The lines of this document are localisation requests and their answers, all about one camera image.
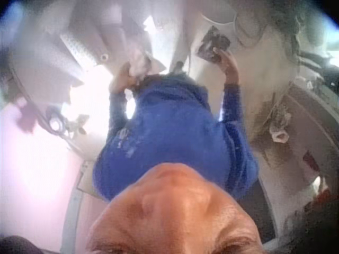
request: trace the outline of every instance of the person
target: person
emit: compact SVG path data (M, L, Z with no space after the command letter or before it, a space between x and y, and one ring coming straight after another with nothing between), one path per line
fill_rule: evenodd
M207 90L183 73L148 77L131 120L125 64L110 86L110 129L94 185L110 204L88 236L88 253L264 253L258 229L238 205L258 178L246 139L239 74L215 49L226 75L221 117Z
M300 51L299 56L316 63L318 66L303 60L299 61L301 65L320 74L320 76L324 79L325 86L339 96L339 67L331 65L331 57L322 57L306 51Z

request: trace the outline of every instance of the white wall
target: white wall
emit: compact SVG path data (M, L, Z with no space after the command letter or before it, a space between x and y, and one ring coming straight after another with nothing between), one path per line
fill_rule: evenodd
M18 104L23 107L25 100ZM37 124L32 107L20 110L9 104L0 116L0 234L20 235L39 248L59 252L66 209L83 160Z

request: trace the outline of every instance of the blue sweatshirt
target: blue sweatshirt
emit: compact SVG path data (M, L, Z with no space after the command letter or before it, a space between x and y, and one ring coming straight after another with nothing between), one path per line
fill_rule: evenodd
M239 87L225 85L224 92L219 121L207 90L180 77L151 82L129 121L124 93L111 94L110 130L93 172L99 193L111 200L153 166L179 162L234 198L243 196L258 178L258 164L243 128Z

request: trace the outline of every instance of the skin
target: skin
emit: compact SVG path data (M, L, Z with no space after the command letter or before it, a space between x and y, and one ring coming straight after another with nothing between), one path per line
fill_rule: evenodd
M230 53L216 51L227 84L238 84ZM113 84L132 84L128 65ZM184 164L155 166L116 196L93 224L87 253L264 253L251 217L223 189Z

